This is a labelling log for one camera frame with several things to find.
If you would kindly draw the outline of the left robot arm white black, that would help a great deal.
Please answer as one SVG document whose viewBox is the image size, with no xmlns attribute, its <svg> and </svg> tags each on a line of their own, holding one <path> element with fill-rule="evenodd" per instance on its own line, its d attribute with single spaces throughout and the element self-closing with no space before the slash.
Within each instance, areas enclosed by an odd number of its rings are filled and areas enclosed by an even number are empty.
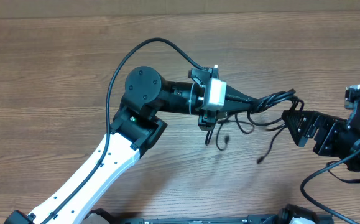
<svg viewBox="0 0 360 224">
<path fill-rule="evenodd" d="M 14 210 L 6 223 L 81 223 L 114 181 L 160 138 L 167 123 L 158 111 L 198 116 L 211 131 L 217 120 L 250 110 L 257 99 L 219 79 L 216 67 L 189 71 L 192 83 L 164 79 L 151 67 L 137 67 L 125 81 L 120 107 L 108 132 L 85 163 L 29 214 Z"/>
</svg>

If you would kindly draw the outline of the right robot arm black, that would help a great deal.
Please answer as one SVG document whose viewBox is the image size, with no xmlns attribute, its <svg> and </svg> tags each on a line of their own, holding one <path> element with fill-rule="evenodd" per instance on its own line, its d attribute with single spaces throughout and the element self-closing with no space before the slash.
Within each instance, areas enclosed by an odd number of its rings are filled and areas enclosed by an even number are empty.
<svg viewBox="0 0 360 224">
<path fill-rule="evenodd" d="M 309 196 L 305 190 L 306 184 L 318 175 L 332 168 L 345 164 L 351 172 L 360 172 L 360 118 L 356 124 L 346 119 L 323 114 L 317 111 L 291 111 L 282 113 L 282 119 L 288 127 L 293 141 L 303 147 L 307 140 L 313 138 L 316 142 L 313 152 L 319 156 L 337 157 L 337 161 L 309 175 L 300 186 L 302 195 L 320 209 L 348 223 L 355 223 L 351 218 L 342 215 L 323 205 Z M 350 184 L 360 183 L 360 180 L 349 180 Z"/>
</svg>

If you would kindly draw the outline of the black usb cable silver plug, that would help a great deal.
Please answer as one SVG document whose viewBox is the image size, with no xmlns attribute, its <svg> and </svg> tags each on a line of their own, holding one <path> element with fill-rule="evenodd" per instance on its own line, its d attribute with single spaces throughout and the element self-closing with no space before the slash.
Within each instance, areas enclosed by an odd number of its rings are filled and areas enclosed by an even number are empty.
<svg viewBox="0 0 360 224">
<path fill-rule="evenodd" d="M 252 119 L 252 116 L 249 113 L 247 114 L 246 120 L 241 119 L 240 115 L 235 114 L 218 120 L 216 124 L 218 125 L 216 129 L 208 131 L 205 144 L 209 145 L 211 143 L 213 133 L 215 133 L 215 146 L 220 151 L 225 151 L 229 146 L 232 137 L 229 126 L 236 128 L 237 132 L 246 136 L 251 135 L 256 128 L 262 128 L 266 132 L 274 133 L 266 152 L 256 159 L 257 164 L 262 163 L 269 156 L 275 140 L 286 128 L 286 124 L 283 122 L 282 118 L 277 118 L 274 121 L 268 122 L 257 122 Z"/>
</svg>

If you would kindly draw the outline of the black usb cable blue plug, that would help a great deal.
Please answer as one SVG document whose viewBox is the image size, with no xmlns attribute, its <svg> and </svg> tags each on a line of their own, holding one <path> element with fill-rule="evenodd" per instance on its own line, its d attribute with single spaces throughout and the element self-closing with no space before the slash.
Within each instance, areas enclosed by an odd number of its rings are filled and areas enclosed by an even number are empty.
<svg viewBox="0 0 360 224">
<path fill-rule="evenodd" d="M 270 126 L 273 124 L 279 123 L 282 119 L 278 118 L 274 121 L 270 121 L 267 123 L 257 123 L 252 120 L 251 115 L 262 113 L 266 110 L 268 110 L 271 107 L 274 107 L 275 105 L 283 102 L 283 101 L 291 101 L 292 105 L 290 107 L 290 110 L 295 110 L 298 105 L 300 105 L 300 111 L 303 110 L 305 103 L 303 100 L 301 100 L 299 97 L 295 96 L 296 91 L 294 89 L 290 89 L 289 91 L 280 91 L 277 93 L 273 93 L 269 96 L 265 96 L 257 101 L 257 103 L 252 107 L 250 111 L 247 112 L 247 118 L 251 124 L 254 126 Z"/>
</svg>

